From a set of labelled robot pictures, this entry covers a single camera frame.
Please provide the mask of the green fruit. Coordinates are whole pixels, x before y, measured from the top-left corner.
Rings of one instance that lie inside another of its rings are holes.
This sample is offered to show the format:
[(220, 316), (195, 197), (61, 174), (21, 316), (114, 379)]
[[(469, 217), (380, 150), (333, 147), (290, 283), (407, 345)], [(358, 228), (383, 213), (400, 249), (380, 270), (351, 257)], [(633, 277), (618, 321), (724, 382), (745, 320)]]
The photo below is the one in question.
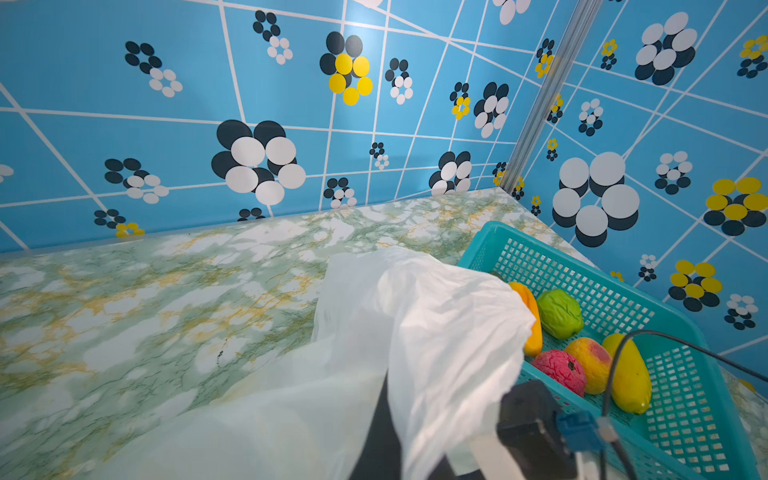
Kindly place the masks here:
[(566, 340), (584, 328), (579, 303), (561, 289), (543, 292), (537, 298), (543, 329), (559, 340)]

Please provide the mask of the teal plastic basket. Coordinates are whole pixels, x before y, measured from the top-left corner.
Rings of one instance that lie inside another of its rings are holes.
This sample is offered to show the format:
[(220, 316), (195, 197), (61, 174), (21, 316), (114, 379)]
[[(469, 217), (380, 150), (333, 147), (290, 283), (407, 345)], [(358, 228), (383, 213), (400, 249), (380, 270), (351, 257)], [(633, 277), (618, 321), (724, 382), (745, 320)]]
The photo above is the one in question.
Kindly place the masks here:
[(700, 330), (678, 311), (500, 222), (488, 222), (463, 268), (519, 282), (534, 295), (560, 289), (581, 307), (580, 336), (598, 342), (637, 331), (652, 382), (650, 409), (611, 406), (610, 417), (641, 479), (757, 479), (760, 474), (715, 360), (698, 352)]

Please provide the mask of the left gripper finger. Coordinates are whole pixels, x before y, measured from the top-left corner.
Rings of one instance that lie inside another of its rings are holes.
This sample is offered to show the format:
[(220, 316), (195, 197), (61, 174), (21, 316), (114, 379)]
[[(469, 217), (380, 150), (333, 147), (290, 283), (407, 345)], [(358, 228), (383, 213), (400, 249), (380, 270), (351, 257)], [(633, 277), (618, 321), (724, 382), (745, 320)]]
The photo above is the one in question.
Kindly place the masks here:
[(363, 449), (349, 479), (399, 480), (400, 478), (401, 444), (392, 421), (388, 402), (388, 377), (385, 377)]

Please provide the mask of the white plastic bag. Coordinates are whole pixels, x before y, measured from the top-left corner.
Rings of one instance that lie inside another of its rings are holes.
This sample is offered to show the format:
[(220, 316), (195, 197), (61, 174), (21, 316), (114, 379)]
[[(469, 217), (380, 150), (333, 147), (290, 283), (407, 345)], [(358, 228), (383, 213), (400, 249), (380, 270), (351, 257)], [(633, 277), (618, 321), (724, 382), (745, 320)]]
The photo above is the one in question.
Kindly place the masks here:
[(96, 479), (346, 479), (384, 378), (401, 477), (491, 432), (534, 318), (483, 272), (400, 247), (329, 260), (312, 340), (130, 442)]

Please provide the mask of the yellow banana bunch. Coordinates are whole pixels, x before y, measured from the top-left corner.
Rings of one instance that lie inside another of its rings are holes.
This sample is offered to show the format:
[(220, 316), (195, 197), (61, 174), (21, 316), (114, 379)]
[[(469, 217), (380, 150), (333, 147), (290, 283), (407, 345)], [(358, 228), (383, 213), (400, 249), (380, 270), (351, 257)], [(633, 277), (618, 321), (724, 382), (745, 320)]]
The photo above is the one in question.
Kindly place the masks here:
[(627, 413), (642, 415), (651, 406), (650, 374), (633, 340), (626, 343), (618, 359), (611, 396), (614, 403)]

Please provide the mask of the yellow red peach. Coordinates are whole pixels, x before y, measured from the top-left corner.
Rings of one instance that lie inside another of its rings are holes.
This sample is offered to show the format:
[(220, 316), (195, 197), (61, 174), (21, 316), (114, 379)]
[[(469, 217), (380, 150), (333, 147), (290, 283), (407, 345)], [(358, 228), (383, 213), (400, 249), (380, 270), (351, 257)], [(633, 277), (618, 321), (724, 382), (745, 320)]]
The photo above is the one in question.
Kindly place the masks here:
[(584, 370), (584, 392), (590, 395), (603, 394), (612, 364), (611, 354), (600, 343), (588, 337), (572, 341), (565, 352), (574, 357)]

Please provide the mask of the pink fruit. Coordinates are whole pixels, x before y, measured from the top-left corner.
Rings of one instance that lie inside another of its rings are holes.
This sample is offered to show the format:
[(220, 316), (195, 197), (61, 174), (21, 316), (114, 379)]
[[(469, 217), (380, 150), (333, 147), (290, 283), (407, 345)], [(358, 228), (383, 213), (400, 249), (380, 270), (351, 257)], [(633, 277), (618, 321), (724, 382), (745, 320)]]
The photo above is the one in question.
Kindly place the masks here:
[(579, 361), (562, 350), (542, 352), (533, 360), (533, 366), (572, 393), (583, 397), (587, 377)]

